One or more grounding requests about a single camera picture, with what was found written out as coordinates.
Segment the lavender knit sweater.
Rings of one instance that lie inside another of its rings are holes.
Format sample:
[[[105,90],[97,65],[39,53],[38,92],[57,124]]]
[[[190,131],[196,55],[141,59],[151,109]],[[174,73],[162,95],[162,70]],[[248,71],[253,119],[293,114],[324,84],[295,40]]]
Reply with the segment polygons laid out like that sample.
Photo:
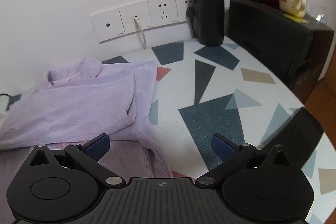
[[[149,120],[158,63],[103,64],[91,57],[47,72],[38,87],[11,105],[1,149],[83,143],[107,134],[101,165],[128,180],[171,177]]]

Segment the geometric patterned tablecloth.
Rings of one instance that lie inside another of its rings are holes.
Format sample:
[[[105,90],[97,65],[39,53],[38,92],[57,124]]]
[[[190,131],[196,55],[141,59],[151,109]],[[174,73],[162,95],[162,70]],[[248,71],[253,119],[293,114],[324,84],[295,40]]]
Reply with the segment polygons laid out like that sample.
[[[155,59],[159,78],[150,114],[157,141],[177,176],[197,177],[218,163],[194,142],[202,132],[231,133],[254,145],[273,137],[301,101],[262,63],[230,39],[224,61],[201,56],[194,39],[110,59],[110,63]]]

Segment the black speaker box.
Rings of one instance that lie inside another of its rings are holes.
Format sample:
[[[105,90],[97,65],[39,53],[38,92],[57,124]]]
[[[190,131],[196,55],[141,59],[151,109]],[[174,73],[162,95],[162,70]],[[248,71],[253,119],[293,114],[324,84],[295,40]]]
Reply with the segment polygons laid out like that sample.
[[[251,0],[230,0],[228,36],[305,103],[326,63],[334,30],[310,16],[295,22]]]

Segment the cream floral mug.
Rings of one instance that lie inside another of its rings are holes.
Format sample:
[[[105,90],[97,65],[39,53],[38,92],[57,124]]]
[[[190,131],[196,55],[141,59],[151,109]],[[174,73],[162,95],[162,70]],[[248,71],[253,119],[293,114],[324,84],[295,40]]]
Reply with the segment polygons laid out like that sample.
[[[308,0],[279,0],[280,10],[295,16],[296,18],[303,18],[306,14]]]

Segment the black water bottle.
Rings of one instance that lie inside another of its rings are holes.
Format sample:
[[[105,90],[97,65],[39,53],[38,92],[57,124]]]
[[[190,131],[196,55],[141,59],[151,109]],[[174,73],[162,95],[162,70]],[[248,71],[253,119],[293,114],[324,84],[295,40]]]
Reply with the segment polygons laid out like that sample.
[[[193,0],[197,7],[199,42],[218,47],[224,39],[225,0]]]

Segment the white wall outlet panel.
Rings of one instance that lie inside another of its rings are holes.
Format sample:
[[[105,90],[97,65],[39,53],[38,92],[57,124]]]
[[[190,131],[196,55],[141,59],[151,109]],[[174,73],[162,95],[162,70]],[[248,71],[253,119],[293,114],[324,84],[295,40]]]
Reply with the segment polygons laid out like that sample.
[[[92,15],[98,42],[187,22],[186,10],[193,0],[148,0]]]

